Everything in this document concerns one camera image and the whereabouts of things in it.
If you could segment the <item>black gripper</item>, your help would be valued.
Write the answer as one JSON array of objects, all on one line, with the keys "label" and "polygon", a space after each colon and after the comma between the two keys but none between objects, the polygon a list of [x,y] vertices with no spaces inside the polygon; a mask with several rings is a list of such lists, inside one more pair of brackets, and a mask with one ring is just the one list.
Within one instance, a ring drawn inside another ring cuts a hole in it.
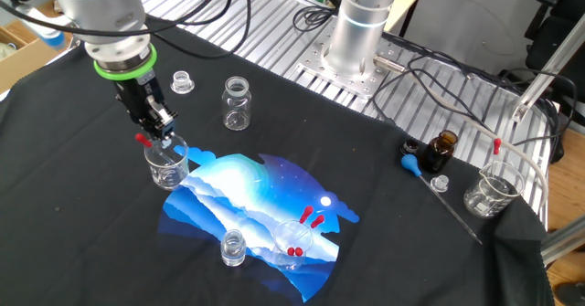
[{"label": "black gripper", "polygon": [[132,121],[157,140],[168,140],[175,135],[176,112],[163,104],[164,96],[155,74],[138,79],[115,81],[116,98],[128,111]]}]

